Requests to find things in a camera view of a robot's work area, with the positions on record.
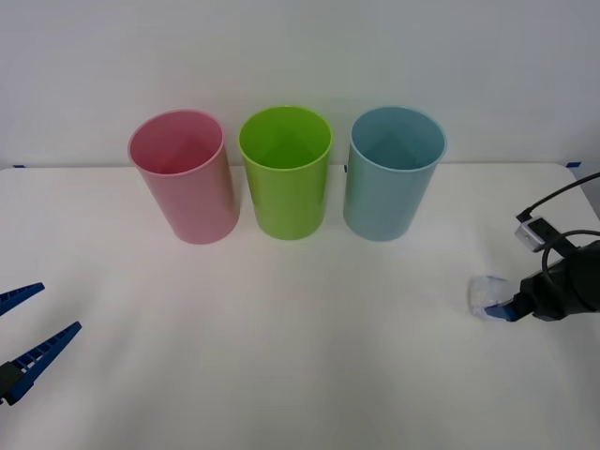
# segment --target green cup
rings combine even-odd
[[[323,220],[329,123],[298,106],[257,112],[242,126],[239,145],[256,219],[277,239],[301,239]]]

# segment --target pink cup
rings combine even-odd
[[[218,241],[237,223],[224,141],[217,119],[195,110],[157,115],[129,141],[129,159],[177,237],[190,244]]]

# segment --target table surface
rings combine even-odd
[[[565,168],[442,165],[390,243],[346,227],[340,166],[295,242],[260,231],[233,177],[237,227],[192,246],[132,168],[0,172],[0,292],[46,284],[0,319],[0,361],[83,325],[0,407],[0,448],[600,448],[600,316],[483,322],[466,303],[471,276],[539,269],[514,216]],[[540,213],[599,228],[579,188]]]

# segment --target black cable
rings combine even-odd
[[[584,183],[587,183],[588,181],[591,181],[591,180],[593,180],[595,178],[600,178],[600,172],[596,172],[596,173],[592,173],[591,175],[584,176],[580,180],[577,180],[576,182],[573,182],[570,185],[566,185],[565,187],[562,187],[559,190],[555,190],[554,192],[552,192],[550,195],[547,195],[546,197],[544,197],[539,202],[535,202],[529,208],[524,209],[523,212],[517,216],[517,219],[520,222],[524,222],[525,220],[528,220],[528,219],[532,218],[531,217],[532,211],[535,208],[537,208],[540,204],[543,204],[543,203],[547,202],[548,200],[552,200],[554,197],[556,197],[557,195],[561,195],[566,190],[569,190],[571,188],[575,188],[575,187],[577,187],[579,185],[582,185]]]
[[[562,232],[561,234],[559,234],[558,236],[556,236],[554,239],[552,239],[550,242],[548,242],[546,244],[546,247],[544,248],[544,253],[542,253],[542,275],[543,275],[544,279],[546,280],[546,283],[552,289],[554,289],[555,291],[557,291],[559,293],[562,293],[563,290],[561,288],[559,288],[556,284],[554,284],[554,281],[552,280],[552,276],[550,275],[550,272],[548,271],[548,256],[550,254],[550,251],[554,248],[554,246],[556,246],[556,244],[561,239],[563,239],[564,237],[575,236],[575,235],[579,235],[579,234],[586,234],[589,236],[600,236],[600,232],[595,232],[594,230],[571,230],[570,232]],[[591,307],[590,305],[585,303],[583,300],[579,299],[579,301],[589,311],[595,311],[595,308]]]

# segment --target white wall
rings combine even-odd
[[[303,104],[336,132],[418,107],[446,160],[600,158],[598,0],[19,0],[0,4],[0,164],[126,164],[129,134],[196,107],[236,132]]]

